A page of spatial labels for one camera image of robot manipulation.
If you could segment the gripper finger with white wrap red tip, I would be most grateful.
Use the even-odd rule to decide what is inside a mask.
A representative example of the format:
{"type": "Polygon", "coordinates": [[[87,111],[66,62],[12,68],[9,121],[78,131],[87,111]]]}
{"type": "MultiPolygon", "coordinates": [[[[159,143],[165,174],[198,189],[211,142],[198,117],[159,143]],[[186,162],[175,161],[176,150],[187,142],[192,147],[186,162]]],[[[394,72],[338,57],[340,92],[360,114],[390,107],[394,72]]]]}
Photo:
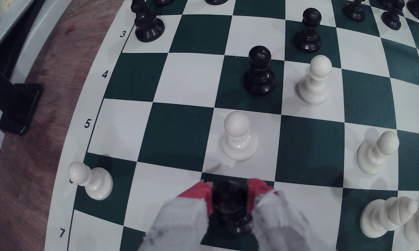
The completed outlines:
{"type": "Polygon", "coordinates": [[[284,191],[260,179],[247,181],[247,212],[260,251],[321,251],[322,240],[284,191]]]}
{"type": "Polygon", "coordinates": [[[211,182],[200,181],[167,201],[139,251],[197,251],[213,213],[211,182]]]}

